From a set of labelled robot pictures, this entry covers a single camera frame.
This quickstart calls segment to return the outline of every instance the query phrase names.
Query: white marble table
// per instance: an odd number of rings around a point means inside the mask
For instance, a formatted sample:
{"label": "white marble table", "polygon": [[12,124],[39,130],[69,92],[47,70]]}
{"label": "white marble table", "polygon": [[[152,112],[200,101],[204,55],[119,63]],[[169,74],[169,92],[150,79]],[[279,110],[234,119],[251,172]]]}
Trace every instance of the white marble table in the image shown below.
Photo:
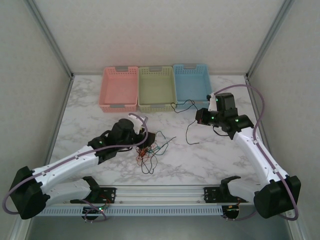
{"label": "white marble table", "polygon": [[[98,106],[101,76],[75,77],[71,94],[63,116],[62,124],[54,146],[51,163],[74,153],[88,141],[110,130],[127,113],[103,113]],[[223,87],[244,84],[243,76],[210,76],[214,91]],[[235,97],[239,114],[246,114],[255,124],[256,119],[245,87],[230,90]],[[220,184],[224,178],[238,175],[243,179],[257,182],[257,176],[241,149],[229,139],[212,131],[212,127],[193,124],[185,134],[189,123],[195,119],[195,109],[182,113],[159,112],[140,113],[147,116],[149,132],[162,131],[170,139],[164,155],[158,156],[154,174],[143,174],[137,165],[135,150],[118,153],[116,157],[74,175],[71,180],[92,176],[100,185],[212,185]],[[156,141],[166,140],[158,134]]]}

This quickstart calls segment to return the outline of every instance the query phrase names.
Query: robotic arm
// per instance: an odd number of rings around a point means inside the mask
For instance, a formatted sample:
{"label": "robotic arm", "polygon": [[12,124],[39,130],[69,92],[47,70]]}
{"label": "robotic arm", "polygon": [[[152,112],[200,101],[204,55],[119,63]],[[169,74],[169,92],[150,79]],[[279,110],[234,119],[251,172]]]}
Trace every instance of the robotic arm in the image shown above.
{"label": "robotic arm", "polygon": [[10,194],[21,218],[32,218],[45,207],[63,201],[85,199],[93,202],[97,199],[101,189],[91,176],[74,182],[61,182],[77,172],[114,158],[128,146],[139,148],[151,146],[155,141],[155,134],[147,132],[144,128],[141,130],[143,125],[141,120],[146,123],[147,118],[136,117],[134,114],[130,114],[129,117],[130,120],[120,119],[111,130],[95,137],[77,152],[57,162],[33,170],[27,166],[19,169],[10,189],[33,177]]}
{"label": "robotic arm", "polygon": [[[238,115],[234,96],[231,93],[208,95],[209,108],[196,112],[198,124],[221,127],[234,140],[251,162],[260,184],[247,183],[239,176],[221,181],[220,195],[224,199],[239,197],[254,203],[263,218],[284,213],[297,203],[301,183],[296,176],[289,176],[271,154],[259,137],[254,137],[254,125],[246,115]],[[18,212],[6,208],[8,195],[2,202],[3,209],[10,214],[20,214],[29,219],[45,207],[70,200],[94,202],[101,194],[101,188],[91,176],[74,182],[61,183],[75,173],[99,165],[128,147],[149,147],[155,141],[155,134],[148,132],[147,119],[135,114],[120,119],[112,130],[95,137],[77,152],[52,164],[30,170],[27,166],[17,171],[10,188]]]}
{"label": "robotic arm", "polygon": [[254,203],[257,212],[263,218],[292,210],[294,208],[292,200],[281,178],[285,180],[297,203],[301,188],[298,177],[290,177],[271,156],[259,137],[254,139],[254,125],[248,116],[238,115],[235,99],[231,93],[220,93],[215,96],[211,94],[207,99],[210,101],[209,108],[197,111],[195,116],[197,123],[221,127],[248,157],[260,182],[260,185],[256,185],[240,180],[239,176],[229,177],[221,181],[221,185],[227,182],[225,194]]}

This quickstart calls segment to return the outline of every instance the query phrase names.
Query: tangled wires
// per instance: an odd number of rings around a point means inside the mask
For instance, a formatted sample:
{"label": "tangled wires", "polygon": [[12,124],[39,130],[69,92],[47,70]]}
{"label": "tangled wires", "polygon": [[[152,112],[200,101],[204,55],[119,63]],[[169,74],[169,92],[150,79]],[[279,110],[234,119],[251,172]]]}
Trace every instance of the tangled wires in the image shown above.
{"label": "tangled wires", "polygon": [[[161,133],[162,136],[164,137],[164,139],[166,139],[166,137],[163,135],[163,133],[161,131],[157,131],[155,134],[157,135],[157,133]],[[174,138],[176,138],[176,136],[171,138],[169,141],[167,141],[162,146],[159,146],[155,142],[150,147],[145,147],[145,148],[136,147],[135,148],[136,152],[138,153],[138,156],[136,157],[136,162],[137,162],[138,166],[141,167],[141,172],[143,174],[151,174],[151,175],[154,174],[155,168],[158,165],[157,156],[161,156],[166,152],[166,150],[169,146],[169,142]],[[150,167],[148,167],[146,165],[146,163],[149,159],[150,159]]]}

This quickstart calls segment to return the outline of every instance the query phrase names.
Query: plastic basket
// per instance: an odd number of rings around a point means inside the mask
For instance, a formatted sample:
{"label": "plastic basket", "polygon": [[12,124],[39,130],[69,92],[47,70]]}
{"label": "plastic basket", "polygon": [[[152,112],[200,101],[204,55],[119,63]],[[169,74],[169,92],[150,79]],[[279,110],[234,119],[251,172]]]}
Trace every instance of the plastic basket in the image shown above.
{"label": "plastic basket", "polygon": [[99,106],[104,113],[137,111],[138,67],[112,66],[103,71]]}
{"label": "plastic basket", "polygon": [[141,112],[173,111],[176,103],[174,71],[171,66],[139,67],[138,106]]}
{"label": "plastic basket", "polygon": [[[175,64],[174,80],[178,104],[193,100],[198,109],[207,108],[207,95],[212,93],[209,71],[206,64]],[[177,109],[186,109],[190,101],[177,105]]]}

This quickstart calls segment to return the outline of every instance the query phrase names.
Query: blue basket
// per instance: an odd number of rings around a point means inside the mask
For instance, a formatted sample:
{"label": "blue basket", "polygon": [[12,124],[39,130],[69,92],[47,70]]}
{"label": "blue basket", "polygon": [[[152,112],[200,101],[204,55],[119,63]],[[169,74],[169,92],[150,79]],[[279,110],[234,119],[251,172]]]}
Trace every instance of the blue basket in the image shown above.
{"label": "blue basket", "polygon": [[[175,64],[173,65],[175,92],[178,104],[190,99],[198,109],[207,108],[207,95],[212,93],[209,71],[206,64]],[[188,101],[184,105],[177,105],[177,109],[190,107]]]}

